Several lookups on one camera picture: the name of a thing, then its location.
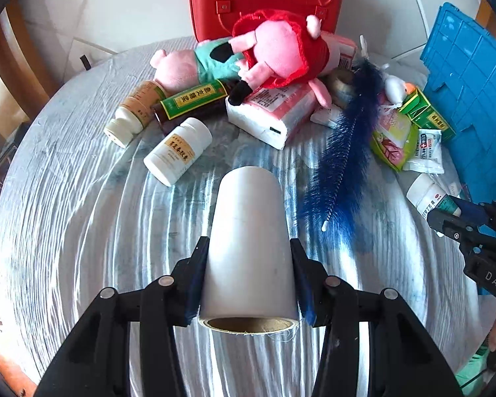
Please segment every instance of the blue plastic crate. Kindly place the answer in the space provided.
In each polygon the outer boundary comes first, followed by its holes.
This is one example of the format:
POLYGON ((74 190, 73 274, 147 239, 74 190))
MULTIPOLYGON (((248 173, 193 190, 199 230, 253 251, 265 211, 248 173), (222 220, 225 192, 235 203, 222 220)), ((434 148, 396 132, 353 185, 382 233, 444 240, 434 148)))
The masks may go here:
POLYGON ((424 94, 456 132, 445 143, 474 202, 496 199, 496 40, 445 3, 421 55, 424 94))

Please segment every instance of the blue feather duster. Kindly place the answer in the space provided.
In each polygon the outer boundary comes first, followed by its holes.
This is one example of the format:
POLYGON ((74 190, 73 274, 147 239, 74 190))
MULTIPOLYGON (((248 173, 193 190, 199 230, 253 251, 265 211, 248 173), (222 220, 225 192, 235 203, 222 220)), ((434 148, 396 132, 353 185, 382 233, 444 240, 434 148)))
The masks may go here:
POLYGON ((369 141, 379 114, 382 74, 365 59, 353 79, 355 97, 328 139, 310 181, 301 216, 350 244, 368 167, 369 141))

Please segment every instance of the round table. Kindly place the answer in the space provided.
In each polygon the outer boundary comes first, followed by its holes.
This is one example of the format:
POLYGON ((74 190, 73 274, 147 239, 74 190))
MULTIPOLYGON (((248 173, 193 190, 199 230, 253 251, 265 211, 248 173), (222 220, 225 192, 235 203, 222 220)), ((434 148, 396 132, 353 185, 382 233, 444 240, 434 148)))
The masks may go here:
MULTIPOLYGON (((126 149, 109 142, 103 127, 123 97, 152 78, 148 62, 154 52, 193 45, 194 39, 182 38, 139 47, 71 79, 33 121, 17 151, 0 198, 0 315, 12 328, 19 345, 15 359, 24 371, 40 380, 102 288, 143 288, 188 257, 198 238, 209 234, 222 176, 242 165, 265 167, 278 177, 290 236, 300 237, 328 272, 360 289, 396 288, 450 365, 466 362, 492 318, 485 322, 480 315, 482 303, 462 273, 456 244, 426 226, 389 168, 371 160, 351 252, 314 240, 295 220, 328 128, 305 124, 278 151, 225 117, 206 121, 212 145, 171 188, 143 164, 163 138, 155 122, 126 149)), ((131 382, 137 395, 138 332, 133 326, 131 382)), ((284 336, 240 336, 194 321, 177 328, 176 338, 191 396, 299 396, 311 394, 323 330, 302 323, 284 336)), ((361 339, 358 395, 366 390, 367 348, 361 339)))

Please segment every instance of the green plush clothing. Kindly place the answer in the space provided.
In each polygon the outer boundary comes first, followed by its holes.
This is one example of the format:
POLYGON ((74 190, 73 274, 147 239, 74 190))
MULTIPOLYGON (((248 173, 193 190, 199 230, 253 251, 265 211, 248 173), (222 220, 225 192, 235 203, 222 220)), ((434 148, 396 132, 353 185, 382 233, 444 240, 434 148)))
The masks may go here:
POLYGON ((244 58, 242 52, 232 55, 226 62, 216 61, 209 56, 213 49, 228 40, 230 40, 230 37, 211 40, 194 49, 198 80, 201 84, 211 82, 213 79, 240 79, 238 75, 239 67, 235 62, 244 58))

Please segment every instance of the green and yellow medicine box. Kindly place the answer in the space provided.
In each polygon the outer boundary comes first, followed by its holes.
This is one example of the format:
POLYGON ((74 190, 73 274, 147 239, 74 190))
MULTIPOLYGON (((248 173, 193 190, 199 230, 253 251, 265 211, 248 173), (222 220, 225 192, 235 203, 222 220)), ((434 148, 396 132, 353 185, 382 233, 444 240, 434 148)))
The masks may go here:
POLYGON ((430 104, 423 92, 416 88, 406 97, 400 112, 408 115, 411 121, 419 128, 440 129, 443 132, 443 141, 455 136, 452 127, 440 113, 430 104))

